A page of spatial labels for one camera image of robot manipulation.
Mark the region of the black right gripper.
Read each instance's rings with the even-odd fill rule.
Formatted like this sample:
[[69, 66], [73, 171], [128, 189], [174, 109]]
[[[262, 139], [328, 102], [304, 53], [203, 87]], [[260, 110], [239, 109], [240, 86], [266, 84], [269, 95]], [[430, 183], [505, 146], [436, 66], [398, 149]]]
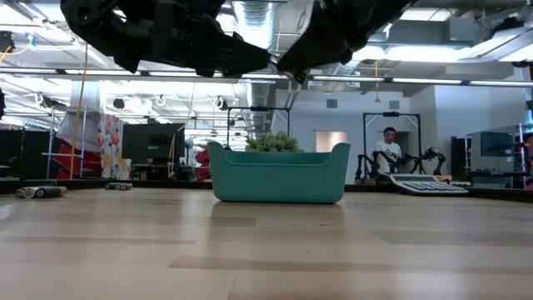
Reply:
[[296, 75], [313, 68], [346, 64], [353, 52], [366, 46], [371, 35], [395, 22], [416, 3], [417, 0], [321, 0], [334, 25], [328, 19], [311, 20], [278, 60], [276, 69]]

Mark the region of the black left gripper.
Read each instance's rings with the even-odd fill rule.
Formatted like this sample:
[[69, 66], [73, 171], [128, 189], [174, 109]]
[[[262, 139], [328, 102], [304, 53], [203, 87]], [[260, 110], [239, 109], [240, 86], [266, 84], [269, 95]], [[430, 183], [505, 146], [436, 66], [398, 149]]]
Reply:
[[141, 61], [192, 68], [197, 75], [224, 78], [266, 68], [271, 54], [239, 37], [226, 35], [217, 15], [225, 0], [117, 0], [111, 26], [120, 67], [134, 73]]

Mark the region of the long LED light bar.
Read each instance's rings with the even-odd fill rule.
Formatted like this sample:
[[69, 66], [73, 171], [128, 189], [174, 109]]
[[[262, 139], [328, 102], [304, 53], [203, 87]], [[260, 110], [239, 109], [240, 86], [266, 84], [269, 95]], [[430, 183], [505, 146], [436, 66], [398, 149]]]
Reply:
[[[86, 77], [99, 80], [133, 80], [133, 81], [192, 81], [192, 82], [230, 82], [229, 77], [220, 73], [213, 77], [201, 77], [189, 71], [140, 71], [130, 73], [123, 70], [87, 70], [82, 69], [52, 69], [31, 67], [0, 67], [0, 75], [28, 78], [62, 78], [74, 79]], [[310, 75], [309, 82], [320, 83], [385, 83], [385, 84], [413, 84], [413, 85], [442, 85], [442, 86], [472, 86], [487, 88], [533, 88], [533, 81], [510, 80], [465, 80], [417, 77], [362, 77], [336, 75]]]

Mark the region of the bright ceiling light panel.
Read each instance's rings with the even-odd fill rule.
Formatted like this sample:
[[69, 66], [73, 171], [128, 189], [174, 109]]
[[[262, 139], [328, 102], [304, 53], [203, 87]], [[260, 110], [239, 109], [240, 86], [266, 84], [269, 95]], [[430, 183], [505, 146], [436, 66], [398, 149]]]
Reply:
[[419, 63], [455, 63], [471, 54], [471, 47], [365, 46], [352, 54], [353, 61], [388, 60]]

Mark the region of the green artificial succulent plant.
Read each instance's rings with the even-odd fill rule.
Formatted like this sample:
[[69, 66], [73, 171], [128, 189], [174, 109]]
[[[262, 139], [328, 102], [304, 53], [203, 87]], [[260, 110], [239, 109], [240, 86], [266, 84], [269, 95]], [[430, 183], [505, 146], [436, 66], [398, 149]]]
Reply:
[[256, 139], [247, 139], [246, 152], [257, 153], [301, 153], [298, 141], [294, 137], [288, 137], [285, 132], [276, 134], [269, 132], [262, 134]]

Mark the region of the red furniture piece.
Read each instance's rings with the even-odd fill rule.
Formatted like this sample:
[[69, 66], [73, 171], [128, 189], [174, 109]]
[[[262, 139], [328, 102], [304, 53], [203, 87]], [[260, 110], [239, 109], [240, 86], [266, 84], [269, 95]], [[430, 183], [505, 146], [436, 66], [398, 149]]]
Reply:
[[205, 182], [210, 176], [210, 158], [207, 150], [203, 150], [196, 155], [197, 166], [195, 167], [196, 179], [198, 182]]
[[56, 179], [99, 178], [101, 176], [101, 156], [99, 152], [81, 152], [74, 150], [71, 162], [72, 146], [61, 144], [55, 152], [53, 161], [59, 165]]

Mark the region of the black computer monitor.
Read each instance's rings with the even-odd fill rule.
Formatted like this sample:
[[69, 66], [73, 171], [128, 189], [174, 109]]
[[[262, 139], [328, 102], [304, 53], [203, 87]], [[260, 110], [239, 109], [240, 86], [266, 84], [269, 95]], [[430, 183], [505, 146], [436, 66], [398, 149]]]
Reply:
[[185, 157], [182, 123], [126, 124], [122, 132], [122, 158], [133, 163], [167, 163]]

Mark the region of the person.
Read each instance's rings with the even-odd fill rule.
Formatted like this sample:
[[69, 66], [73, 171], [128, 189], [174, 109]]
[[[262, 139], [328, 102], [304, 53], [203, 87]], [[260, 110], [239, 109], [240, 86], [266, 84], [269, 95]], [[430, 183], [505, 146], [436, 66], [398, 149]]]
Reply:
[[401, 156], [401, 147], [395, 142], [396, 130], [393, 127], [387, 127], [383, 132], [383, 139], [375, 143], [374, 150], [385, 153], [385, 156], [378, 155], [377, 163], [379, 164], [379, 173], [390, 172], [388, 158], [396, 162]]

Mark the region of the teal plastic bin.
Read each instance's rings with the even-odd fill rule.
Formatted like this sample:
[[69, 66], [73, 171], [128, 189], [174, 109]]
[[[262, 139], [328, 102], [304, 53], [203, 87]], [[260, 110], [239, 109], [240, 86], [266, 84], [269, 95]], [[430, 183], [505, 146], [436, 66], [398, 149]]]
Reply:
[[351, 145], [330, 152], [238, 152], [207, 144], [214, 196], [230, 203], [339, 202]]

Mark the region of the colourful patterned cloth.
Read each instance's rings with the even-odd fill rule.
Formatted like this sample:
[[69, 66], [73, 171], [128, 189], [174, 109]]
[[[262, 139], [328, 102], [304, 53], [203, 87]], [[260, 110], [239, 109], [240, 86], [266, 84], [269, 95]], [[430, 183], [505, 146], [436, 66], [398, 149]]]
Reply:
[[102, 114], [98, 124], [98, 143], [101, 157], [101, 177], [128, 180], [131, 160], [122, 157], [124, 122], [117, 117]]

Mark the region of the white sheet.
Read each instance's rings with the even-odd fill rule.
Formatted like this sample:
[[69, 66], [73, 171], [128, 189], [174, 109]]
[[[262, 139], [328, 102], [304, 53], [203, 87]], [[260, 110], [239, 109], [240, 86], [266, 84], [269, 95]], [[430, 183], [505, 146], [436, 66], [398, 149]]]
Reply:
[[56, 137], [74, 143], [77, 150], [99, 152], [98, 134], [103, 108], [100, 82], [73, 81], [70, 104]]

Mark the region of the white desk calculator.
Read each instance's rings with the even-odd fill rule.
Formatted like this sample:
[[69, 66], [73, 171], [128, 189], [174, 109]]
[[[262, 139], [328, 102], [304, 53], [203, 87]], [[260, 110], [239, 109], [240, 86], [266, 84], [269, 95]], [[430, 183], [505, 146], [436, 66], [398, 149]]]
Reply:
[[435, 176], [420, 174], [391, 174], [391, 182], [398, 188], [415, 195], [459, 195], [469, 191], [463, 187], [455, 187], [440, 182]]

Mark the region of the grey metal rack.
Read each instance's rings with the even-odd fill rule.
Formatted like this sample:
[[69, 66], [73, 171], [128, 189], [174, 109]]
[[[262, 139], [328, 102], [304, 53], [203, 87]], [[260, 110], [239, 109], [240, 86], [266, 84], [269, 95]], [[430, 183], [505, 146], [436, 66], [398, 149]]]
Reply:
[[[85, 158], [85, 135], [86, 135], [86, 121], [87, 121], [87, 108], [83, 108], [83, 119], [82, 119], [82, 138], [81, 138], [81, 149], [80, 153], [76, 154], [76, 146], [75, 142], [77, 141], [76, 134], [78, 132], [77, 126], [79, 125], [79, 116], [80, 116], [80, 110], [77, 110], [77, 116], [76, 116], [76, 124], [75, 129], [72, 135], [72, 143], [71, 143], [71, 154], [69, 157], [70, 160], [70, 175], [69, 178], [73, 179], [74, 174], [74, 158], [79, 158], [80, 160], [80, 166], [79, 166], [79, 173], [78, 177], [82, 178], [83, 176], [83, 168], [84, 168], [84, 158]], [[49, 128], [49, 138], [48, 138], [48, 146], [47, 146], [47, 152], [42, 152], [41, 155], [44, 156], [47, 159], [47, 171], [46, 171], [46, 179], [50, 178], [50, 169], [51, 169], [51, 161], [54, 157], [67, 157], [67, 154], [63, 153], [54, 153], [52, 152], [52, 146], [53, 141], [56, 136], [56, 130], [55, 130], [55, 121], [56, 121], [56, 108], [51, 108], [51, 116], [50, 116], [50, 128]]]

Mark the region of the silver ventilation duct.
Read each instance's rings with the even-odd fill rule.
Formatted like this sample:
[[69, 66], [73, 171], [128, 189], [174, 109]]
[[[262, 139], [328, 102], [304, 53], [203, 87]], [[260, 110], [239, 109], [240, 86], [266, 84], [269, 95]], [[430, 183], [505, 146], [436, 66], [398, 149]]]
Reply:
[[[248, 43], [266, 50], [272, 50], [275, 40], [276, 13], [278, 4], [272, 2], [234, 2], [237, 15], [237, 32]], [[247, 84], [247, 106], [275, 106], [275, 82], [266, 79], [252, 80]], [[271, 130], [271, 111], [244, 111], [247, 128], [256, 135]]]

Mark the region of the black gantry frame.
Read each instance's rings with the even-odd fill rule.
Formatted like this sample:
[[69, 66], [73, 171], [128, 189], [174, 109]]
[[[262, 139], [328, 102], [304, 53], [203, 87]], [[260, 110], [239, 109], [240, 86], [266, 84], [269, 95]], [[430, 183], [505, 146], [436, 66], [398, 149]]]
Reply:
[[286, 122], [286, 135], [291, 137], [291, 110], [287, 107], [265, 107], [265, 106], [252, 106], [252, 107], [228, 107], [227, 108], [227, 140], [226, 145], [230, 146], [230, 129], [234, 126], [235, 121], [246, 122], [245, 117], [241, 117], [242, 113], [250, 113], [252, 116], [249, 121], [253, 121], [255, 115], [266, 114], [267, 116], [272, 117], [277, 115], [278, 111], [283, 111], [286, 116], [283, 116], [279, 113], [279, 117]]
[[[370, 121], [367, 121], [366, 118], [368, 116], [373, 116], [373, 118]], [[398, 118], [398, 117], [405, 117], [410, 121], [416, 128], [417, 128], [417, 143], [418, 143], [418, 156], [422, 155], [422, 148], [421, 148], [421, 115], [418, 113], [401, 113], [401, 112], [364, 112], [363, 113], [363, 148], [364, 148], [364, 155], [367, 155], [367, 136], [366, 136], [366, 129], [367, 127], [377, 118], [377, 117], [384, 117], [384, 118]], [[410, 117], [416, 118], [416, 122], [412, 121]]]

